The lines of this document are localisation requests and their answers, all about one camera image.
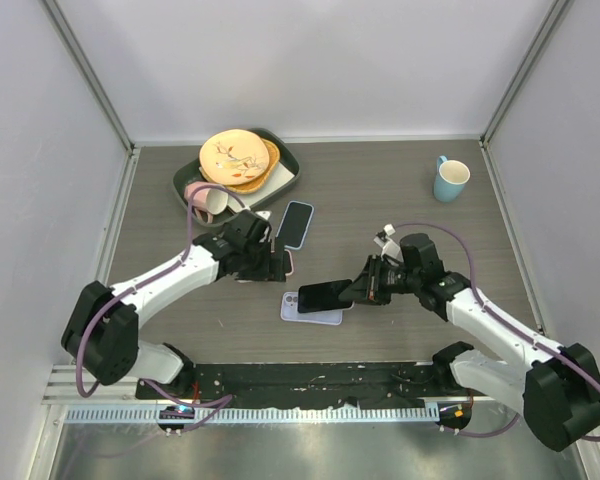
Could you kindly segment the lavender phone case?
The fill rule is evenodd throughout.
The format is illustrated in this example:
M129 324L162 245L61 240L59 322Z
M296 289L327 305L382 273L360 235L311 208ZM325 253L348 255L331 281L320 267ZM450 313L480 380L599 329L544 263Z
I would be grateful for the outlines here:
M297 292L285 292L282 296L280 318L283 321L338 326L342 323L342 317L342 310L300 313Z

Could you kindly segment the white-edged phone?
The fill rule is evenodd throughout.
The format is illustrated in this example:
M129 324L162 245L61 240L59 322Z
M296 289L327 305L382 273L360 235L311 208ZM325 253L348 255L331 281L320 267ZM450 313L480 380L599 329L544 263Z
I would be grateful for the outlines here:
M342 301L339 295L352 283L351 279L342 279L301 286L297 292L298 312L309 314L350 309L353 302Z

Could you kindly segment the pink phone case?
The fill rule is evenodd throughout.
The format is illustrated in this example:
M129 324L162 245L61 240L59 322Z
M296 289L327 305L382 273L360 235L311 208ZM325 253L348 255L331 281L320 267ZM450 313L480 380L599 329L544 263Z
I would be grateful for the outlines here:
M284 253L282 254L281 271L284 273L286 278L290 277L294 273L293 256L289 249L285 249ZM276 279L274 278L274 272L270 270L268 275L265 275L264 273L240 274L236 276L236 281L240 283L269 281L276 282Z

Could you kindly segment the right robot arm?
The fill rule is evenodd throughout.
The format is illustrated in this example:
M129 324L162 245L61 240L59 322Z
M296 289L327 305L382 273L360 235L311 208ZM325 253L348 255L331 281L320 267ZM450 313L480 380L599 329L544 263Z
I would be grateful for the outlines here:
M460 389L485 394L522 417L544 446L562 451L578 440L599 441L600 372L583 345L544 337L488 300L472 278L448 270L434 242L413 233L393 242L377 235L379 255L340 294L344 302L387 305L412 294L420 305L497 354L491 359L458 341L437 352L431 380L445 395Z

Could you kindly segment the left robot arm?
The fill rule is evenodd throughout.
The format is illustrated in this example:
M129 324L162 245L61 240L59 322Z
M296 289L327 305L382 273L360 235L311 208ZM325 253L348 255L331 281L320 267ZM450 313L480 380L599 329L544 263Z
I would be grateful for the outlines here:
M86 285L61 337L76 361L76 387L88 398L83 375L95 387L134 377L173 399L185 397L195 381L195 366L176 347L140 338L143 326L185 295L225 277L247 282L283 282L285 246L271 235L268 220L240 212L219 231L190 235L173 259L113 286Z

